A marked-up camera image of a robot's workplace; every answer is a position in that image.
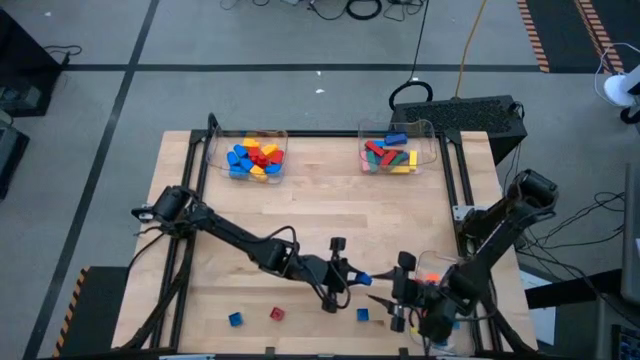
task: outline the orange and black caution tape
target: orange and black caution tape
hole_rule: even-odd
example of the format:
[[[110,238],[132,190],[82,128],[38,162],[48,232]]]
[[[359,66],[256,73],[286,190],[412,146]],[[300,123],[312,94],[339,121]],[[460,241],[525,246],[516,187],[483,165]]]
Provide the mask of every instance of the orange and black caution tape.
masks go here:
[[[76,280],[76,285],[73,289],[73,294],[71,296],[71,302],[69,303],[69,307],[67,308],[67,313],[64,316],[64,322],[62,323],[62,328],[60,329],[60,335],[58,336],[58,341],[56,342],[56,346],[53,349],[53,357],[60,357],[60,353],[62,352],[62,347],[64,346],[64,339],[69,331],[69,326],[71,325],[71,319],[73,318],[73,312],[76,309],[76,305],[78,304],[78,298],[80,297],[80,289],[82,289],[82,283],[84,283],[84,279],[87,276],[87,272],[89,268],[84,268],[80,270],[80,275],[78,276],[78,280]]]
[[[536,26],[533,23],[533,19],[531,19],[531,13],[527,7],[527,1],[518,0],[518,8],[520,9],[522,21],[524,21],[524,27],[527,29],[529,41],[531,41],[531,46],[533,46],[533,52],[536,55],[536,60],[538,60],[540,71],[549,72],[549,61],[547,60],[547,56],[544,54],[544,49],[542,48],[542,43],[538,37]]]
[[[604,26],[602,26],[602,22],[600,21],[596,10],[593,8],[591,0],[574,0],[574,2],[578,8],[578,12],[580,12],[582,21],[584,21],[584,26],[589,32],[589,36],[591,37],[591,41],[594,44],[596,52],[598,53],[598,57],[602,58],[602,54],[605,49],[613,45],[607,31],[604,29]],[[609,64],[613,66],[613,70],[616,72],[624,71],[622,61],[620,60],[620,56],[618,56],[618,52],[615,48],[611,47],[609,49],[605,59],[607,60],[603,61],[605,73],[611,73]]]

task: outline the concrete floor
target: concrete floor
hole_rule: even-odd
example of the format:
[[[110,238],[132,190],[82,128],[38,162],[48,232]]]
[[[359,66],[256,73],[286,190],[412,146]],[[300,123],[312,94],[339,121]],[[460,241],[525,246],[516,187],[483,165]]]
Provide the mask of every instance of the concrete floor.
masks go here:
[[[340,11],[341,2],[328,3],[317,2],[324,14]],[[135,67],[125,65],[132,60],[150,5],[152,10],[158,6],[149,17],[139,64],[410,64],[421,20],[413,16],[396,23],[379,17],[358,22],[344,17],[326,22],[308,11],[306,3],[294,7],[278,0],[265,7],[243,0],[230,11],[223,11],[217,0],[0,4],[40,44],[81,45],[84,52],[72,59],[73,64],[123,65],[123,71],[65,72],[48,114],[16,121],[32,141],[0,204],[5,235],[0,241],[0,281],[6,289],[0,296],[0,348],[7,359],[23,356],[107,123],[117,126],[68,272],[56,284],[59,297],[50,294],[57,302],[40,356],[51,354],[79,270],[87,265],[124,266],[131,259],[132,233],[138,224],[129,210],[146,199],[164,131],[202,128],[210,111],[228,129],[353,129],[362,119],[390,119],[387,98],[409,75],[317,73],[312,68],[134,73]],[[431,0],[419,62],[451,65],[448,69],[454,70],[478,6],[473,0]],[[489,2],[467,63],[536,64],[515,2]],[[131,76],[129,86],[126,79]],[[453,96],[455,71],[416,76],[433,86],[436,100]],[[557,218],[535,228],[538,234],[589,205],[595,192],[623,191],[624,164],[640,150],[636,129],[622,124],[618,110],[597,98],[592,87],[591,75],[465,73],[462,97],[511,94],[526,107],[529,136],[522,146],[520,169],[536,169],[561,191]],[[114,111],[116,96],[123,92],[122,111],[117,106]],[[423,98],[419,91],[408,91],[398,101]],[[509,161],[498,166],[501,178],[508,166]],[[620,213],[596,211],[550,243],[592,241],[621,223]],[[621,265],[619,238],[554,254],[587,273]],[[521,260],[541,268],[529,258]]]

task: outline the wooden table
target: wooden table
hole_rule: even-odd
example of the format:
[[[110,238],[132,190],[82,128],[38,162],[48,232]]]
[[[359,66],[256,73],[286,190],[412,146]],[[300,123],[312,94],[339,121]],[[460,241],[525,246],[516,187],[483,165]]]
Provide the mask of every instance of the wooden table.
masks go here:
[[[475,202],[491,205],[501,194],[487,136],[463,133],[462,137]],[[150,203],[165,186],[180,184],[188,139],[189,132],[164,134]],[[342,255],[370,274],[391,269],[399,251],[418,255],[435,250],[455,256],[440,154],[420,175],[370,176],[360,172],[356,148],[356,138],[290,138],[281,184],[232,180],[210,168],[204,201],[258,236],[292,225],[298,233],[301,254],[328,259],[330,238],[345,237],[347,246]],[[449,151],[462,203],[455,153],[452,147]],[[201,152],[196,154],[192,188]],[[155,236],[150,232],[141,237],[136,251]],[[133,267],[113,346],[126,342],[156,304],[168,243],[168,238],[161,240]],[[536,348],[513,249],[493,268],[493,278],[500,310],[523,340]],[[388,281],[376,281],[371,287],[354,287],[349,308],[328,314],[320,309],[320,300],[309,285],[267,275],[240,251],[199,233],[179,351],[264,354],[265,347],[275,347],[277,354],[397,355],[398,348],[407,347],[410,354],[420,355],[420,342],[410,338],[408,329],[404,334],[390,331],[391,317],[366,296],[370,293],[390,298],[390,286]],[[286,311],[282,322],[269,318],[274,306]],[[369,309],[369,322],[356,321],[358,308]],[[238,311],[245,324],[231,327],[228,316]],[[168,344],[173,315],[172,306],[165,317],[161,345]],[[481,327],[485,348],[490,349],[487,326]],[[452,340],[455,352],[473,352],[467,323],[454,332]]]

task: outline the yellow block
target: yellow block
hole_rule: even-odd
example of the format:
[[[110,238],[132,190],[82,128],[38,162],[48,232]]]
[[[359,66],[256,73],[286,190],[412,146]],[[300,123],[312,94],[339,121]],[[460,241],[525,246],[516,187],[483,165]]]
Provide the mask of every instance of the yellow block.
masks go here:
[[[260,142],[256,141],[252,138],[244,138],[242,141],[242,146],[244,147],[260,147]]]
[[[416,150],[409,151],[409,168],[415,170],[418,167],[418,152]]]
[[[269,156],[271,155],[273,152],[275,152],[276,150],[278,150],[278,145],[276,144],[269,144],[269,145],[265,145],[262,148],[262,153]]]
[[[408,174],[411,172],[411,167],[407,165],[398,165],[391,169],[392,174]]]
[[[267,175],[265,175],[264,169],[258,165],[253,165],[249,172],[259,182],[266,182],[269,179]]]

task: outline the floor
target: floor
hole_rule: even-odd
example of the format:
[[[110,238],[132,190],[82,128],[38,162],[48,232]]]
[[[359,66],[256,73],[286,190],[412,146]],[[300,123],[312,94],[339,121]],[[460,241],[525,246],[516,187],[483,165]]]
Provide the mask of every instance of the floor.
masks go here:
[[[342,3],[318,0],[317,7],[330,16]],[[128,263],[138,228],[129,210],[146,199],[164,131],[202,128],[211,111],[227,129],[387,121],[387,98],[409,76],[421,21],[328,22],[306,3],[278,0],[265,7],[242,0],[229,11],[218,0],[0,5],[40,44],[84,48],[58,81],[47,115],[16,120],[31,143],[0,204],[0,281],[11,289],[0,296],[7,359],[25,350],[51,354],[82,267]],[[426,71],[415,76],[433,86],[436,100],[453,96],[478,7],[475,0],[431,0],[418,60]],[[516,2],[489,1],[467,63],[460,95],[521,101],[529,136],[519,168],[560,187],[557,218],[536,233],[591,204],[598,191],[623,191],[624,164],[640,150],[637,130],[594,94],[592,75],[537,71]],[[398,101],[424,96],[407,91]],[[509,165],[510,158],[498,166],[501,178]],[[550,243],[593,241],[621,223],[620,213],[597,210]],[[587,273],[608,270],[621,264],[620,238],[554,254]]]

